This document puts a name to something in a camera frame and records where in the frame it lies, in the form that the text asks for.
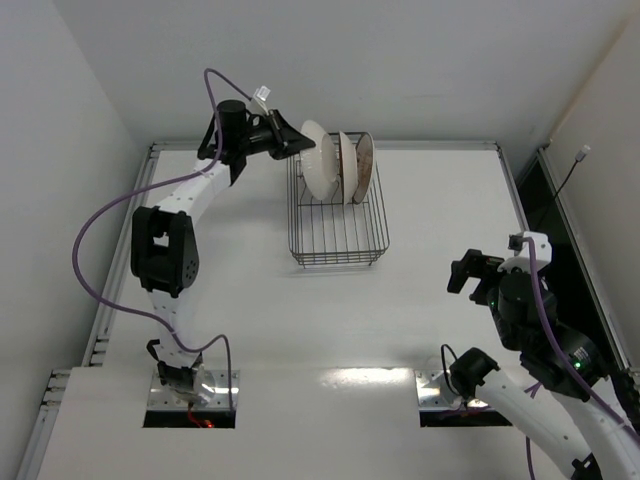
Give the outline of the floral plate brown rim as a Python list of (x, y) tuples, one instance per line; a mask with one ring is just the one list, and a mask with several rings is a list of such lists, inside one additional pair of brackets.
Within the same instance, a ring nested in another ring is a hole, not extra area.
[(353, 194), (352, 202), (360, 204), (368, 193), (375, 167), (375, 145), (372, 135), (368, 132), (363, 133), (356, 144), (355, 150), (358, 186)]
[(336, 149), (331, 136), (313, 120), (303, 123), (302, 133), (315, 142), (314, 147), (300, 154), (303, 178), (311, 195), (324, 201), (332, 194), (337, 180)]

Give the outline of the sunburst plate green rim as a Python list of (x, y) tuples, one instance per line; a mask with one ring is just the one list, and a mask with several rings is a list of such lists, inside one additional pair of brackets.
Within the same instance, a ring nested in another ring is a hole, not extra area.
[(358, 187), (358, 164), (355, 146), (342, 131), (339, 132), (339, 149), (342, 197), (343, 203), (348, 204)]

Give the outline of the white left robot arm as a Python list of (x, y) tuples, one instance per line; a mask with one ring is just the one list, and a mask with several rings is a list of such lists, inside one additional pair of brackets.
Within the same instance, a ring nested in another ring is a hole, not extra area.
[(198, 220), (236, 182), (249, 156), (268, 153), (282, 160), (316, 145), (262, 100), (222, 101), (197, 150), (192, 172), (163, 200), (135, 210), (131, 271), (148, 292), (153, 313), (165, 329), (148, 350), (162, 385), (184, 400), (196, 403), (203, 394), (203, 350), (194, 346), (188, 328), (195, 308), (191, 287), (199, 273)]

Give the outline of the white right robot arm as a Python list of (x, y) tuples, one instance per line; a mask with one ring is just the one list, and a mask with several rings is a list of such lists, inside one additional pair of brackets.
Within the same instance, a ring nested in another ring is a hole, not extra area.
[(463, 401), (480, 400), (536, 444), (567, 479), (636, 479), (639, 434), (618, 400), (596, 346), (561, 322), (556, 298), (542, 280), (553, 250), (543, 233), (509, 238), (509, 258), (469, 249), (451, 264), (447, 284), (458, 294), (470, 278), (470, 300), (488, 307), (502, 346), (562, 406), (575, 428), (552, 421), (538, 400), (515, 385), (498, 363), (473, 347), (443, 368), (447, 387)]

